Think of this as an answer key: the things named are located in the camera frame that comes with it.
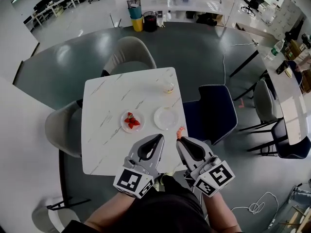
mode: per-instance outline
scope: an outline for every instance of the white cable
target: white cable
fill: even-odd
[[[276,218],[276,214],[277,214],[277,212],[278,212],[278,201],[277,201],[277,198],[276,198],[276,196],[273,195],[271,192],[266,192],[264,195],[262,195],[262,196],[260,197],[259,200],[257,200],[256,203],[252,203],[249,207],[244,207],[244,206],[242,206],[242,207],[234,207],[233,209],[231,209],[231,211],[233,211],[234,209],[244,208],[244,209],[248,209],[249,212],[251,212],[253,215],[255,215],[255,214],[261,212],[261,210],[264,208],[264,202],[262,202],[262,203],[260,203],[260,204],[258,204],[258,203],[259,203],[259,201],[263,198],[263,196],[265,196],[266,194],[272,195],[272,196],[276,199],[276,204],[277,204],[276,213],[274,214],[273,219],[271,220],[271,223],[270,223],[270,225],[269,225],[269,227],[268,227],[268,229],[269,229],[269,228],[271,228],[272,224],[274,223],[275,218]]]
[[[258,43],[257,43],[256,41],[254,41],[254,42],[252,42],[252,43],[234,44],[234,45],[230,45],[230,47],[233,47],[233,46],[243,46],[243,45],[252,45],[252,44],[257,45]],[[224,73],[225,73],[225,52],[224,52],[224,54],[223,54]]]

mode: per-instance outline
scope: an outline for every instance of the marble tabletop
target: marble tabletop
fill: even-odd
[[[165,80],[174,90],[164,93]],[[179,115],[178,124],[168,131],[154,123],[154,113],[161,107],[172,107]],[[121,127],[121,116],[127,110],[144,115],[143,129],[127,133]],[[165,143],[157,170],[160,173],[185,170],[176,149],[176,132],[186,127],[178,80],[173,67],[150,69],[88,80],[85,84],[82,111],[82,163],[85,174],[115,175],[132,145],[142,138],[161,133]]]
[[[307,109],[298,82],[294,74],[290,78],[285,71],[279,75],[276,73],[276,69],[285,60],[282,53],[279,53],[274,60],[271,61],[266,58],[271,48],[257,46],[257,49],[268,71],[278,101],[281,105],[289,144],[294,145],[303,140],[308,135],[309,131]]]

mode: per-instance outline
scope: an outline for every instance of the plastic bottle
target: plastic bottle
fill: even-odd
[[[283,46],[284,46],[284,42],[285,42],[285,40],[282,39],[281,41],[277,42],[277,43],[273,46],[273,48],[271,49],[271,51],[270,51],[270,52],[268,53],[268,55],[267,55],[267,57],[268,57],[269,60],[273,60],[273,59],[276,57],[276,55],[277,55],[279,52],[281,52],[281,50],[282,50],[282,48],[283,48]]]

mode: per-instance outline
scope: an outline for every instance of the gray floor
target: gray floor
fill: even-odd
[[[251,86],[264,71],[257,56],[233,78],[228,77],[255,50],[252,45],[229,45],[251,43],[255,37],[253,35],[229,28],[224,30],[192,23],[166,23],[166,28],[154,33],[136,33],[131,28],[109,29],[56,45],[25,61],[16,86],[54,109],[80,99],[83,97],[85,81],[100,76],[116,41],[127,35],[144,41],[158,68],[176,69],[183,101],[198,99],[198,86],[202,84],[224,83],[222,61],[225,48],[226,85],[232,97]],[[260,40],[263,45],[273,45],[272,42]],[[239,120],[237,129],[260,123],[253,102],[248,98],[250,96],[243,98],[244,108],[239,108],[240,100],[234,102]],[[271,139],[269,133],[248,134],[235,130],[211,147],[215,154],[228,162],[236,175],[236,179],[222,190],[230,208],[249,206],[267,191],[276,195],[281,205],[293,185],[310,178],[310,157],[305,160],[285,160],[246,152],[246,149]],[[66,156],[65,172],[69,194],[92,199],[92,202],[74,208],[81,220],[85,220],[116,193],[112,187],[114,177],[85,175],[81,159]],[[176,176],[180,182],[184,182],[182,173]],[[246,209],[234,211],[245,232],[262,232],[268,227],[276,211],[276,202],[270,195],[261,201],[265,202],[265,207],[256,215]]]

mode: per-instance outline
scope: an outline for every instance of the white marker cube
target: white marker cube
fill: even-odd
[[[153,176],[122,166],[117,172],[113,186],[123,193],[140,199],[154,183]]]
[[[201,190],[206,196],[212,197],[219,190],[229,184],[235,175],[226,161],[213,166],[207,172],[201,174],[194,186]]]

